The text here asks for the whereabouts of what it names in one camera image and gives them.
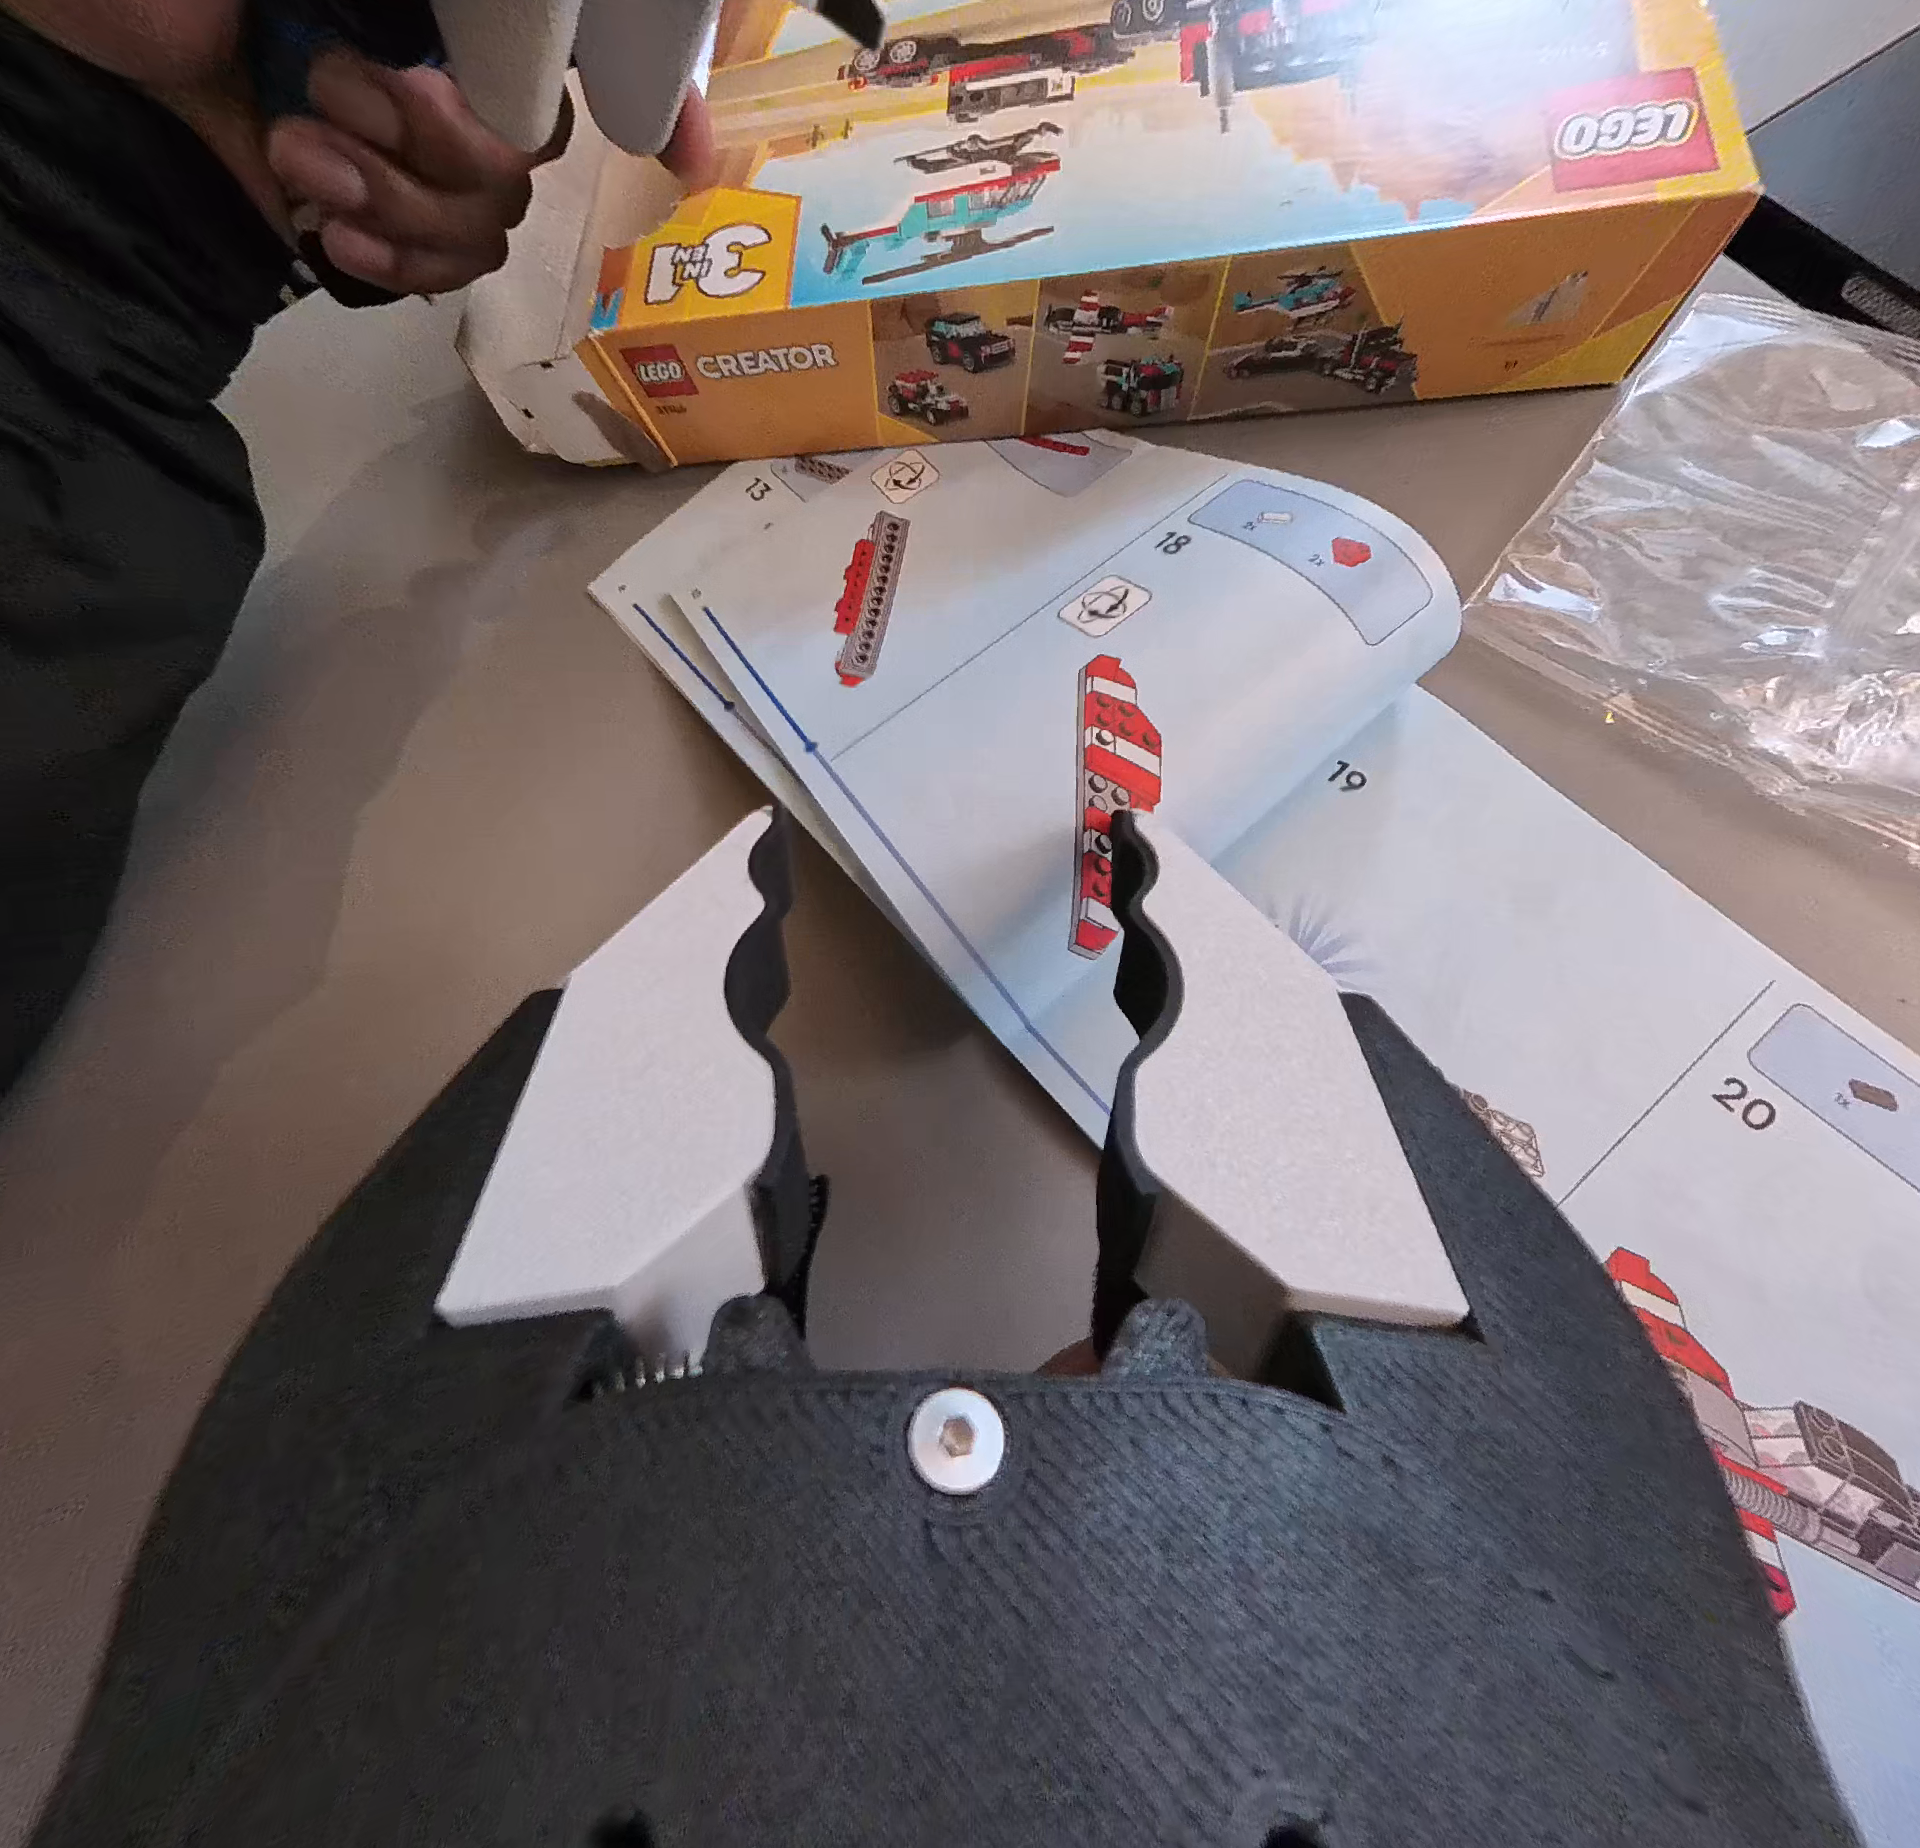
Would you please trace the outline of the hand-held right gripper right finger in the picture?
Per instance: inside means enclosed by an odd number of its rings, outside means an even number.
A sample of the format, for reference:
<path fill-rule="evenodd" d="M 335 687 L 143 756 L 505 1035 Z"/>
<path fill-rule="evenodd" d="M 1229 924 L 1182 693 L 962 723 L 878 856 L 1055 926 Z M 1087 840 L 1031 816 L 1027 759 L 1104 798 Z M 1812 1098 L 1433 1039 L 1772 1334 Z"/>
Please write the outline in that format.
<path fill-rule="evenodd" d="M 1098 1164 L 1093 1346 L 1146 1302 L 1263 1381 L 1311 1316 L 1454 1332 L 1469 1298 L 1339 987 L 1158 816 L 1111 830 L 1134 1029 Z"/>

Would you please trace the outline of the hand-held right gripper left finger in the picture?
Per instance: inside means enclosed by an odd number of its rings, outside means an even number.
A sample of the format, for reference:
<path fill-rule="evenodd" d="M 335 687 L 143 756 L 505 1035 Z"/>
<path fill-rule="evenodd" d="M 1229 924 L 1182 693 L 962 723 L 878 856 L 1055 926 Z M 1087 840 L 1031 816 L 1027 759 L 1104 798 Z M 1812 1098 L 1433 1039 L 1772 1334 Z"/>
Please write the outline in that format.
<path fill-rule="evenodd" d="M 806 1324 L 824 1195 L 793 1069 L 791 819 L 767 807 L 564 980 L 438 1294 L 452 1328 L 602 1311 L 703 1339 L 767 1294 Z"/>

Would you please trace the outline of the yellow toy brick box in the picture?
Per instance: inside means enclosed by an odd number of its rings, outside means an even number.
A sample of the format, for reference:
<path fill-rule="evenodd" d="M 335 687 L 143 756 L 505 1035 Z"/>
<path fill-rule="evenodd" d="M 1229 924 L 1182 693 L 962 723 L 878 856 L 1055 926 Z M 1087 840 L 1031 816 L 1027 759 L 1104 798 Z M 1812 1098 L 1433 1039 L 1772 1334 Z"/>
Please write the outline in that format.
<path fill-rule="evenodd" d="M 717 184 L 582 109 L 457 348 L 576 466 L 1621 382 L 1763 176 L 1707 0 L 722 0 Z"/>

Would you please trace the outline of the toy brick instruction booklet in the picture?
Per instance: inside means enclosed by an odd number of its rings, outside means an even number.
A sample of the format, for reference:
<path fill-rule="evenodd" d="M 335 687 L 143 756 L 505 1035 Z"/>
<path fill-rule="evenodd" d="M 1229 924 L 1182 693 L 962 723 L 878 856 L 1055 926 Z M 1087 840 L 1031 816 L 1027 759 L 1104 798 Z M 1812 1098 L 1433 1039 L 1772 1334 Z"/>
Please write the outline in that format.
<path fill-rule="evenodd" d="M 1429 540 L 1071 433 L 734 463 L 591 594 L 1093 1142 L 1116 812 L 1377 999 L 1609 1262 L 1862 1837 L 1915 1843 L 1915 1052 L 1419 685 Z"/>

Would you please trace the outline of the person's left forearm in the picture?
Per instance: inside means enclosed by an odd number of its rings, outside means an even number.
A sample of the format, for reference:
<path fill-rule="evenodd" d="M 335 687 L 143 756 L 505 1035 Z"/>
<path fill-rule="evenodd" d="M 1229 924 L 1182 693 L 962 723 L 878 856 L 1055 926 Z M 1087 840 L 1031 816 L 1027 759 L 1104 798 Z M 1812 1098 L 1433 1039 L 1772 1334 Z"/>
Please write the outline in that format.
<path fill-rule="evenodd" d="M 5 358 L 69 393 L 209 403 L 311 290 L 188 122 L 2 16 Z"/>

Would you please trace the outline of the grey desk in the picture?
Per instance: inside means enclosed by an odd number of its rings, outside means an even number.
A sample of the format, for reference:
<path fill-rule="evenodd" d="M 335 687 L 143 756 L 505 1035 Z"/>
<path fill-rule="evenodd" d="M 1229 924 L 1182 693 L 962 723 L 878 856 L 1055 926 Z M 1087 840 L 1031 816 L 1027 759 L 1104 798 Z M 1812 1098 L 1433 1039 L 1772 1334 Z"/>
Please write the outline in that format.
<path fill-rule="evenodd" d="M 591 603 L 713 474 L 521 451 L 450 304 L 301 303 L 224 399 L 270 552 L 5 1104 L 2 1825 L 30 1843 L 156 1492 L 325 1216 L 469 1057 L 764 788 Z M 1166 433 L 1326 478 L 1471 594 L 1611 409 L 1494 397 Z M 1915 1048 L 1915 870 L 1617 739 L 1466 644 L 1430 678 L 1567 799 Z M 1095 1153 L 798 835 L 791 1059 L 829 1365 L 1031 1371 L 1093 1290 Z"/>
<path fill-rule="evenodd" d="M 1917 24 L 1917 0 L 1709 0 L 1741 117 L 1763 124 Z"/>

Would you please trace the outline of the person's left hand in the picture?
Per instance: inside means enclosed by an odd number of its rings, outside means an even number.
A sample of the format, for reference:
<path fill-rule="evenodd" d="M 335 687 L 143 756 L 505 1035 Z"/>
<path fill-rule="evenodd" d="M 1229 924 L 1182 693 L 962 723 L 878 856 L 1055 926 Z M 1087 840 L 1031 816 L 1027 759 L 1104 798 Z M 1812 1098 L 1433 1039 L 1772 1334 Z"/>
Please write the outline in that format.
<path fill-rule="evenodd" d="M 572 136 L 519 152 L 435 67 L 395 70 L 341 48 L 311 62 L 308 114 L 266 115 L 245 67 L 251 0 L 7 0 L 73 56 L 186 122 L 293 242 L 392 295 L 462 290 L 505 264 L 535 169 Z"/>

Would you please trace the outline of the large clear plastic bag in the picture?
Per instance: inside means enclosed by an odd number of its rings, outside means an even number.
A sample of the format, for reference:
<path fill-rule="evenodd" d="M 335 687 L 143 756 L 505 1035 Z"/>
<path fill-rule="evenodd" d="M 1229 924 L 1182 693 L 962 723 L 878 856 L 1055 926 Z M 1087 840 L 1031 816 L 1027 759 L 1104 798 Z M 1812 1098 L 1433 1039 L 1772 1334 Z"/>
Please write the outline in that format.
<path fill-rule="evenodd" d="M 1645 739 L 1915 865 L 1915 338 L 1693 301 L 1465 614 Z"/>

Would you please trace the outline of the person's dark jacket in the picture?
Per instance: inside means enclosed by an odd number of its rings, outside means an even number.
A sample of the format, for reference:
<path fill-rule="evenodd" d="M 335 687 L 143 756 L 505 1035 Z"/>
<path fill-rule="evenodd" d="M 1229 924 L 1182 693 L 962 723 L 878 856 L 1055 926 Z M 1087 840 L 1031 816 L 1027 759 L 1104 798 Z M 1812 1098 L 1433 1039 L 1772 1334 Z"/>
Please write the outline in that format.
<path fill-rule="evenodd" d="M 261 562 L 245 448 L 198 392 L 5 393 L 2 1089 L 84 980 L 143 789 Z"/>

